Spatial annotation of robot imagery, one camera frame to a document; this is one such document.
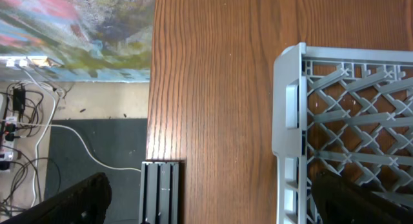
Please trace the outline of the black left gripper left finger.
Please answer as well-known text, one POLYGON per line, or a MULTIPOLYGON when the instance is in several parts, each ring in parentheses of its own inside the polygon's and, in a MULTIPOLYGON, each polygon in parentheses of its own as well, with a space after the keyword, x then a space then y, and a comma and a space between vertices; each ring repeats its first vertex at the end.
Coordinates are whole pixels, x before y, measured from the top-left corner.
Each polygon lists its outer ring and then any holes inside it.
POLYGON ((4 224, 103 224, 112 189, 103 172, 95 173, 4 224))

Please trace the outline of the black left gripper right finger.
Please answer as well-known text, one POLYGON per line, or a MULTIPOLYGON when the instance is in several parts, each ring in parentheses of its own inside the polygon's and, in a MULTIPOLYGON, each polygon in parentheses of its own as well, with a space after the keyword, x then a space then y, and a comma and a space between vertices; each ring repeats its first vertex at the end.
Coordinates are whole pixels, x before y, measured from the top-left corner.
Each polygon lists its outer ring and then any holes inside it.
POLYGON ((412 223, 412 212, 329 171, 322 170, 311 194, 323 223, 412 223))

